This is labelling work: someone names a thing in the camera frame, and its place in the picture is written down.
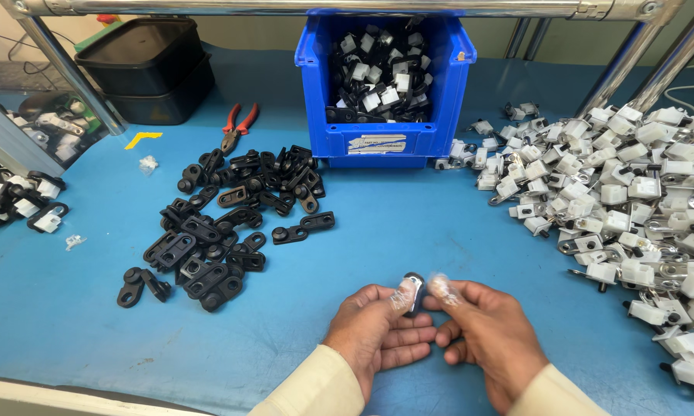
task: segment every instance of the red pliers handle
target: red pliers handle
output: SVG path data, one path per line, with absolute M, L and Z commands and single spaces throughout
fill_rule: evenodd
M 234 108 L 231 109 L 231 112 L 229 113 L 229 122 L 227 123 L 226 127 L 223 128 L 223 133 L 228 133 L 232 129 L 234 129 L 234 123 L 236 122 L 237 119 L 237 114 L 239 114 L 239 111 L 242 109 L 242 105 L 237 103 L 237 105 L 234 106 Z M 239 130 L 239 133 L 241 136 L 244 136 L 245 134 L 249 134 L 249 128 L 254 123 L 255 120 L 257 120 L 257 116 L 259 116 L 259 106 L 257 103 L 254 103 L 252 106 L 252 110 L 249 112 L 249 116 L 244 119 L 239 125 L 237 126 L 237 130 Z

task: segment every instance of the sleeve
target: sleeve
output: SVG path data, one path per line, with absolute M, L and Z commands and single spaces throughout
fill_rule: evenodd
M 547 364 L 518 398 L 507 416 L 606 416 L 553 364 Z
M 248 416 L 358 416 L 360 384 L 338 352 L 319 345 Z

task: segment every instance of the white cable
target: white cable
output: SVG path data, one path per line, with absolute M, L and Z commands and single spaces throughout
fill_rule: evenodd
M 694 68 L 694 65 L 689 65 L 689 66 L 686 67 L 686 68 Z M 669 89 L 667 89 L 667 90 L 664 92 L 663 95 L 666 96 L 667 99 L 669 99 L 669 100 L 671 100 L 671 101 L 673 101 L 673 102 L 675 102 L 675 103 L 678 103 L 678 104 L 681 104 L 681 105 L 685 105 L 686 107 L 688 107 L 688 108 L 694 110 L 694 106 L 692 106 L 691 104 L 689 104 L 689 103 L 687 103 L 687 102 L 685 102 L 685 101 L 676 100 L 676 99 L 674 99 L 673 97 L 671 97 L 671 96 L 668 94 L 668 92 L 671 92 L 671 91 L 674 91 L 674 90 L 687 90 L 687 89 L 689 89 L 689 88 L 694 88 L 694 85 L 686 85 L 686 86 L 683 86 L 683 87 L 669 88 Z

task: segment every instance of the chrome pipe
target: chrome pipe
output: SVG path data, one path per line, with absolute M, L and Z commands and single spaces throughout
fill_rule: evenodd
M 601 20 L 615 2 L 630 0 L 0 0 L 24 15 L 412 15 L 562 17 Z
M 74 88 L 82 101 L 89 107 L 108 129 L 111 136 L 118 136 L 126 129 L 115 114 L 106 105 L 100 94 L 90 85 L 80 68 L 74 64 L 64 48 L 59 44 L 56 37 L 49 30 L 46 24 L 38 17 L 19 18 L 18 23 L 23 27 L 28 36 L 33 39 L 36 46 L 46 55 L 49 62 L 59 71 L 60 74 Z
M 504 57 L 506 59 L 516 58 L 516 53 L 519 51 L 521 46 L 521 41 L 524 40 L 524 35 L 527 33 L 527 27 L 529 27 L 529 22 L 532 19 L 528 17 L 520 18 L 516 21 L 516 26 L 514 26 L 514 31 L 511 33 L 511 39 L 509 39 L 509 44 L 506 46 L 506 52 Z
M 534 34 L 532 34 L 532 40 L 529 41 L 527 52 L 524 54 L 525 61 L 534 61 L 534 57 L 537 56 L 537 51 L 539 50 L 540 45 L 542 45 L 544 35 L 547 33 L 549 24 L 552 21 L 553 20 L 549 17 L 539 19 L 539 23 L 537 23 Z
M 629 71 L 642 58 L 642 55 L 652 41 L 655 40 L 661 29 L 663 29 L 662 26 L 656 26 L 655 24 L 635 23 L 635 26 L 629 32 L 627 38 L 624 39 L 619 50 L 617 50 L 607 67 L 604 68 L 601 76 L 593 84 L 593 88 L 589 91 L 586 99 L 583 100 L 580 108 L 575 113 L 576 118 L 583 118 L 594 107 L 606 105 L 612 95 L 614 95 L 614 91 L 619 88 Z
M 694 18 L 673 42 L 668 52 L 638 87 L 630 101 L 632 107 L 646 112 L 660 98 L 676 75 L 694 57 Z

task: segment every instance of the yellow tape marker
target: yellow tape marker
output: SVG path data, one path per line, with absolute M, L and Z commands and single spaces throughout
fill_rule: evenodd
M 136 136 L 134 136 L 134 139 L 131 140 L 131 143 L 129 143 L 124 149 L 133 149 L 134 146 L 141 140 L 142 138 L 149 137 L 149 138 L 157 138 L 161 136 L 162 133 L 136 133 Z

